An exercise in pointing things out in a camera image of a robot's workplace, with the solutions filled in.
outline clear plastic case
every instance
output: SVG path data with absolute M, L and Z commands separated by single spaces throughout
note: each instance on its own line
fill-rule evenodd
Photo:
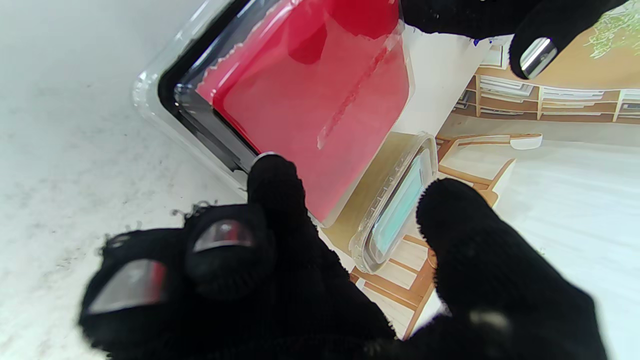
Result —
M 399 9 L 232 1 L 190 25 L 198 37 L 158 81 L 160 101 L 231 171 L 266 151 L 295 162 L 311 214 L 329 226 L 410 98 Z
M 335 223 L 324 233 L 373 274 L 389 259 L 423 189 L 435 180 L 435 139 L 390 133 Z

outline white surface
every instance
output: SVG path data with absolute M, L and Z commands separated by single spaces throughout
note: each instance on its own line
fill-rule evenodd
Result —
M 393 131 L 436 135 L 489 50 L 468 38 L 449 34 L 422 34 L 411 26 L 403 33 L 409 48 L 415 91 Z
M 240 201 L 141 119 L 138 73 L 202 0 L 0 6 L 0 358 L 103 359 L 75 327 L 104 233 Z
M 638 359 L 640 149 L 557 142 L 547 135 L 540 148 L 528 151 L 467 147 L 457 155 L 458 166 L 518 159 L 496 212 L 594 297 L 610 358 Z

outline black knit glove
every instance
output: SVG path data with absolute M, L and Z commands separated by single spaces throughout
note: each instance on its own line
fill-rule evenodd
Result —
M 248 204 L 107 241 L 79 324 L 114 359 L 352 358 L 394 332 L 307 215 L 295 166 L 254 164 Z
M 511 70 L 522 79 L 534 78 L 603 13 L 626 2 L 401 0 L 404 21 L 425 33 L 458 34 L 474 39 L 515 34 L 509 50 Z M 544 43 L 546 38 L 550 39 L 550 44 Z M 540 52 L 523 57 L 534 44 Z
M 417 210 L 438 258 L 448 312 L 409 340 L 381 341 L 385 359 L 607 358 L 591 297 L 556 272 L 471 187 L 434 182 Z
M 114 359 L 606 358 L 591 298 L 463 183 L 420 200 L 450 313 L 404 342 L 318 238 L 292 163 L 258 160 L 248 195 L 110 239 L 80 312 L 91 345 Z

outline peeling protective film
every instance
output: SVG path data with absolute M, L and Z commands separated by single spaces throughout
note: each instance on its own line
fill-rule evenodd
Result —
M 183 83 L 258 153 L 295 162 L 324 222 L 409 98 L 402 30 L 398 0 L 255 0 Z

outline wooden chair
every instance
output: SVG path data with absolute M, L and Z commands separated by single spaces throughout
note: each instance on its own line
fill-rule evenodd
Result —
M 509 145 L 516 150 L 535 149 L 542 144 L 542 134 L 466 135 L 456 138 L 437 136 L 436 142 L 438 144 L 438 172 L 442 174 L 441 177 L 453 177 L 468 183 L 484 197 L 491 207 L 494 207 L 511 175 L 516 159 L 509 159 L 492 179 L 446 167 L 442 165 L 443 161 L 451 157 L 459 147 L 469 145 Z
M 398 338 L 407 339 L 435 289 L 437 260 L 424 240 L 405 235 L 376 274 L 354 268 L 351 281 L 389 318 Z

